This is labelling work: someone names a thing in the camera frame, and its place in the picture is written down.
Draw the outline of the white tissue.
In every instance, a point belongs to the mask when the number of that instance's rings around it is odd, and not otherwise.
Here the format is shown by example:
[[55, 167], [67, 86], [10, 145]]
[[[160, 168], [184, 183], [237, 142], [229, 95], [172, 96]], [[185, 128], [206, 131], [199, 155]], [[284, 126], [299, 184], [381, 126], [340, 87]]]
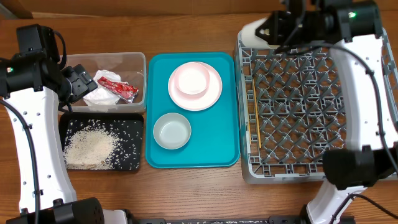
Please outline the white tissue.
[[108, 70], [98, 70], [93, 78], [98, 87], [83, 97], [84, 102], [88, 106], [115, 105], [120, 100], [118, 95], [112, 93], [98, 83], [101, 77], [105, 77], [112, 82], [121, 82], [121, 77], [118, 74]]

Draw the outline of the red snack wrapper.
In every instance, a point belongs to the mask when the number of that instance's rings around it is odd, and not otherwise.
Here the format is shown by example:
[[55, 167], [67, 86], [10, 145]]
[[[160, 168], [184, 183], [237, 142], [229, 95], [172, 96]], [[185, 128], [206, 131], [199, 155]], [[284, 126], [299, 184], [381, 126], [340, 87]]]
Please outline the red snack wrapper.
[[105, 77], [101, 77], [98, 79], [98, 83], [127, 103], [132, 103], [139, 92], [136, 87], [128, 84], [128, 82], [113, 82]]

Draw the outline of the grey bowl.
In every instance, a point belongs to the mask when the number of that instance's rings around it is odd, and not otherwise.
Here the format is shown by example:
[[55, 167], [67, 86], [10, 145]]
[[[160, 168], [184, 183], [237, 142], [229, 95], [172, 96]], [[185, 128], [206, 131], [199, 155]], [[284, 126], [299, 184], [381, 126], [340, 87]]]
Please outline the grey bowl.
[[156, 143], [168, 150], [176, 150], [189, 141], [192, 133], [190, 122], [179, 113], [162, 115], [153, 128], [153, 137]]

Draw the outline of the white cup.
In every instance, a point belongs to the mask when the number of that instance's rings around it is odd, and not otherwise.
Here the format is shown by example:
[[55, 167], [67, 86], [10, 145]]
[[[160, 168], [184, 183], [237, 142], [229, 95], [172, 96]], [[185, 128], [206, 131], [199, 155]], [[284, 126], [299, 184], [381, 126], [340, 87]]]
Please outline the white cup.
[[245, 47], [261, 50], [278, 48], [278, 45], [269, 45], [265, 40], [255, 35], [255, 30], [265, 23], [266, 20], [267, 18], [265, 17], [243, 26], [241, 30], [241, 41]]

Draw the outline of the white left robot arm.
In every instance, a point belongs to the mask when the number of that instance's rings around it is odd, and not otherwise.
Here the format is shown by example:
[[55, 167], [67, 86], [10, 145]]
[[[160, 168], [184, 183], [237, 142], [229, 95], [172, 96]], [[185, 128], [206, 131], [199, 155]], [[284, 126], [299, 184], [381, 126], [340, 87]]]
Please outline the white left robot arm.
[[127, 210], [76, 198], [57, 121], [59, 101], [74, 87], [59, 60], [36, 52], [1, 62], [1, 104], [12, 121], [21, 177], [20, 215], [8, 223], [134, 223]]

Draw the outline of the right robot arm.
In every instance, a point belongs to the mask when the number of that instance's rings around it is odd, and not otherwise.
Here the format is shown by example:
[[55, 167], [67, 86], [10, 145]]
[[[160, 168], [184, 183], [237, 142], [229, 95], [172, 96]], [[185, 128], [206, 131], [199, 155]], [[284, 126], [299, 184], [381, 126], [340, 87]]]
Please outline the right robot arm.
[[374, 1], [287, 1], [245, 25], [245, 46], [305, 54], [327, 48], [338, 70], [346, 111], [346, 148], [323, 154], [326, 180], [303, 208], [305, 223], [339, 223], [344, 210], [377, 181], [397, 172], [397, 130], [382, 72], [384, 33]]

